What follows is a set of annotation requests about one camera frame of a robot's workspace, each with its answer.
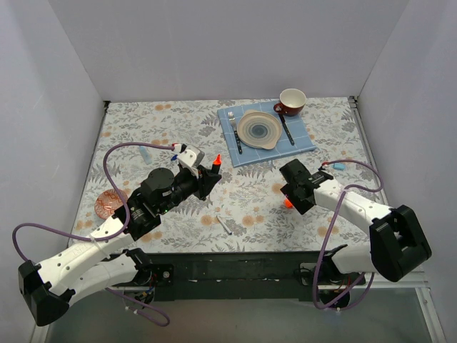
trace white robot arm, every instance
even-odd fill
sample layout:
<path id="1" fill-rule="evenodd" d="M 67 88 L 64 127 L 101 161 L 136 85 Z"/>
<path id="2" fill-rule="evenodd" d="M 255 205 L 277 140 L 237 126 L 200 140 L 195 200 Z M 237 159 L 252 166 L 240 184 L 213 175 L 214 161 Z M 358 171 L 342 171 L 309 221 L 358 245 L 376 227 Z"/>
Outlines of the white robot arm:
<path id="1" fill-rule="evenodd" d="M 344 187 L 332 175 L 322 168 L 311 174 L 297 159 L 279 170 L 287 181 L 281 191 L 301 214 L 314 205 L 335 211 Z M 431 256 L 414 211 L 405 205 L 393 209 L 346 190 L 338 215 L 370 238 L 369 244 L 344 245 L 326 256 L 324 262 L 340 274 L 377 272 L 397 282 Z"/>
<path id="2" fill-rule="evenodd" d="M 180 172 L 175 176 L 169 169 L 158 168 L 149 174 L 127 201 L 131 219 L 122 233 L 100 240 L 122 229 L 124 207 L 87 236 L 91 242 L 76 242 L 38 264 L 28 260 L 19 267 L 21 293 L 39 326 L 57 320 L 76 301 L 105 287 L 132 281 L 142 285 L 150 280 L 150 263 L 140 249 L 127 250 L 113 260 L 110 255 L 160 225 L 161 215 L 192 194 L 205 200 L 221 179 L 220 162 L 207 169 L 200 165 L 204 157 L 200 149 L 184 144 L 174 148 Z"/>

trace table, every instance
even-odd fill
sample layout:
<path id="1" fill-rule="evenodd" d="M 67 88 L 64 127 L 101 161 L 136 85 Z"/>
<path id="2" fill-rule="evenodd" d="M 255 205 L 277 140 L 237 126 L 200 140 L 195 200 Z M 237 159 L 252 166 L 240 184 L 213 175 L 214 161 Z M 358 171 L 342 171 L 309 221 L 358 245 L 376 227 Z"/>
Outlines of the table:
<path id="1" fill-rule="evenodd" d="M 353 291 L 360 296 L 361 289 Z M 431 343 L 413 289 L 373 289 L 352 311 L 318 311 L 296 299 L 192 300 L 155 304 L 171 318 L 157 327 L 99 292 L 49 326 L 46 343 Z"/>
<path id="2" fill-rule="evenodd" d="M 94 213 L 94 203 L 102 191 L 111 188 L 102 159 L 113 145 L 144 141 L 169 145 L 192 144 L 206 156 L 211 166 L 222 155 L 222 180 L 205 202 L 187 199 L 162 216 L 162 224 L 135 243 L 145 252 L 277 252 L 319 250 L 331 213 L 314 207 L 301 216 L 283 205 L 280 188 L 284 180 L 279 168 L 298 158 L 314 172 L 321 162 L 333 159 L 367 161 L 361 136 L 347 98 L 308 99 L 301 117 L 317 150 L 274 161 L 233 168 L 216 111 L 223 107 L 252 104 L 263 100 L 170 101 L 109 104 L 89 176 L 84 187 L 74 234 L 87 235 L 103 223 Z M 138 147 L 124 147 L 108 160 L 116 184 L 128 195 L 139 187 L 147 174 L 164 166 L 175 174 L 178 167 L 169 151 L 149 149 L 153 164 L 146 165 Z M 343 184 L 359 183 L 376 188 L 372 173 L 355 164 L 331 172 Z M 363 193 L 381 202 L 376 194 Z M 227 235 L 216 215 L 226 220 L 233 232 Z M 333 228 L 328 249 L 340 244 L 363 244 L 368 237 L 343 218 Z"/>

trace blue placemat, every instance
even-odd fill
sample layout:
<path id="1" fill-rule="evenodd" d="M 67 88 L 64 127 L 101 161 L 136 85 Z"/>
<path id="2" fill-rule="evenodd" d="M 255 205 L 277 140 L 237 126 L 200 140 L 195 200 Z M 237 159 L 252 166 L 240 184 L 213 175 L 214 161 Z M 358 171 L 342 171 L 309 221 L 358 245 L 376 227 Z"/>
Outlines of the blue placemat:
<path id="1" fill-rule="evenodd" d="M 243 154 L 238 153 L 235 142 L 235 134 L 230 126 L 227 114 L 232 111 L 235 116 L 236 123 L 238 124 L 244 112 L 248 109 L 255 109 L 257 111 L 273 114 L 281 123 L 278 114 L 273 110 L 273 106 L 277 101 L 259 102 L 257 104 L 242 105 L 228 107 L 226 109 L 219 109 L 217 114 L 221 120 L 222 131 L 226 137 L 228 151 L 230 152 L 231 162 L 234 167 L 246 166 L 247 164 L 268 161 L 271 159 L 278 159 L 280 157 L 291 156 L 299 154 L 304 151 L 311 151 L 316 148 L 313 142 L 309 139 L 306 126 L 300 116 L 285 116 L 288 130 L 291 132 L 295 145 L 291 145 L 287 138 L 286 132 L 282 130 L 281 137 L 279 138 L 276 147 L 272 150 L 255 149 L 245 145 L 241 142 Z"/>

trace white wall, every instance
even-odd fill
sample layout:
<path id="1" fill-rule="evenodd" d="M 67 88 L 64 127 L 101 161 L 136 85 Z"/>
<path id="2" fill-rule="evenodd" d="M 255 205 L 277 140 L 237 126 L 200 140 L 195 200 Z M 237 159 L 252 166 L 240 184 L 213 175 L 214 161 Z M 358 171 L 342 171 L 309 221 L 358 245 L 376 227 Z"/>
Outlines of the white wall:
<path id="1" fill-rule="evenodd" d="M 410 1 L 361 93 L 389 201 L 412 207 L 431 244 L 424 267 L 457 342 L 457 2 Z"/>
<path id="2" fill-rule="evenodd" d="M 70 231 L 103 116 L 103 102 L 45 0 L 0 0 L 0 341 L 28 342 L 11 231 L 40 222 Z M 66 239 L 24 229 L 39 261 Z"/>
<path id="3" fill-rule="evenodd" d="M 358 95 L 408 0 L 49 0 L 102 99 Z"/>

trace coffee cup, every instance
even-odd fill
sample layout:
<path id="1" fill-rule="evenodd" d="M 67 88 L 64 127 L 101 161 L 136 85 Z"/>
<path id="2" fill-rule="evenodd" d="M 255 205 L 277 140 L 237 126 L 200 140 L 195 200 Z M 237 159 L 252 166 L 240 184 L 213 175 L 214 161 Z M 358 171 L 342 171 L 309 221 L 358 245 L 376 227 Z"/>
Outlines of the coffee cup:
<path id="1" fill-rule="evenodd" d="M 276 113 L 296 116 L 306 103 L 306 95 L 298 89 L 285 89 L 279 95 L 279 103 L 274 105 Z"/>

